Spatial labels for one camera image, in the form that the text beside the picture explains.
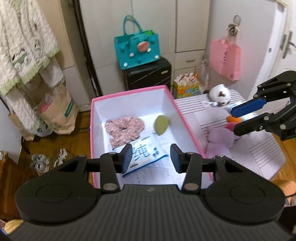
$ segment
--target chinese character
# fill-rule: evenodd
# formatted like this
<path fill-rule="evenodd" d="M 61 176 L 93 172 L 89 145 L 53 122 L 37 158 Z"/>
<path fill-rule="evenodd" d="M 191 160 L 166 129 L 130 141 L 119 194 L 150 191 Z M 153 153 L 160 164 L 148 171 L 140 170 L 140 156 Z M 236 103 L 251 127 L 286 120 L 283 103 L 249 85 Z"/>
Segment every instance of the chinese character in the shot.
<path fill-rule="evenodd" d="M 133 157 L 134 157 L 135 161 L 138 160 L 141 157 L 141 155 L 143 155 L 144 157 L 150 156 L 150 154 L 147 151 L 147 148 L 145 146 L 146 145 L 140 144 L 140 146 L 137 149 L 133 148 Z"/>

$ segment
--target purple plush toy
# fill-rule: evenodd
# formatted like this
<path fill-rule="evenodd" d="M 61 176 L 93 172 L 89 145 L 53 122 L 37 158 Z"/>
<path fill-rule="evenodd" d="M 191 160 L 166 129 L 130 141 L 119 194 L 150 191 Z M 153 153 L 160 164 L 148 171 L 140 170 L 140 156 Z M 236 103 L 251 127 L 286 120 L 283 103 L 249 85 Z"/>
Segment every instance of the purple plush toy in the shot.
<path fill-rule="evenodd" d="M 209 143 L 207 145 L 207 158 L 214 158 L 216 155 L 231 157 L 229 148 L 233 146 L 234 141 L 239 139 L 233 131 L 224 127 L 209 127 Z"/>

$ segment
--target pink plastic bag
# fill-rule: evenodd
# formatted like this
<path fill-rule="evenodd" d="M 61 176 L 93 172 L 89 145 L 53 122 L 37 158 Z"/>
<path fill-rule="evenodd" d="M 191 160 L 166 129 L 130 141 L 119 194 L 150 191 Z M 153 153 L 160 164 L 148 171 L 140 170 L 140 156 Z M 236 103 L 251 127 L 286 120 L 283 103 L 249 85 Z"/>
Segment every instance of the pink plastic bag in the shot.
<path fill-rule="evenodd" d="M 231 81 L 239 80 L 241 48 L 228 38 L 213 40 L 210 46 L 210 66 Z"/>

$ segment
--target blue gripper pad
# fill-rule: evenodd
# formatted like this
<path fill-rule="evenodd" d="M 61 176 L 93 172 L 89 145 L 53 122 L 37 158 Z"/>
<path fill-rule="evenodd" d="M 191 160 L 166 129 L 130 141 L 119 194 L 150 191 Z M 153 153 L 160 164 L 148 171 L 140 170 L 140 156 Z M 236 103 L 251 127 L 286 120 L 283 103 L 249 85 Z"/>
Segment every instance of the blue gripper pad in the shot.
<path fill-rule="evenodd" d="M 235 118 L 241 117 L 243 115 L 252 113 L 256 110 L 262 109 L 266 104 L 265 99 L 254 98 L 249 100 L 241 105 L 235 106 L 231 109 L 231 115 Z"/>

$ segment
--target teal handbag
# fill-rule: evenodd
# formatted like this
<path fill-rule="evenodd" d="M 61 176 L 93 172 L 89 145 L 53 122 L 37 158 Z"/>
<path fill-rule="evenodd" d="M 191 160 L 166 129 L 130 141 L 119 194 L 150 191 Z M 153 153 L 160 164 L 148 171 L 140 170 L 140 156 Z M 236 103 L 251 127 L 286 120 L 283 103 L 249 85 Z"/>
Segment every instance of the teal handbag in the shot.
<path fill-rule="evenodd" d="M 132 20 L 139 32 L 126 34 L 126 22 Z M 124 35 L 114 38 L 115 51 L 119 67 L 129 69 L 160 59 L 158 34 L 152 30 L 143 31 L 137 20 L 127 15 L 123 20 Z"/>

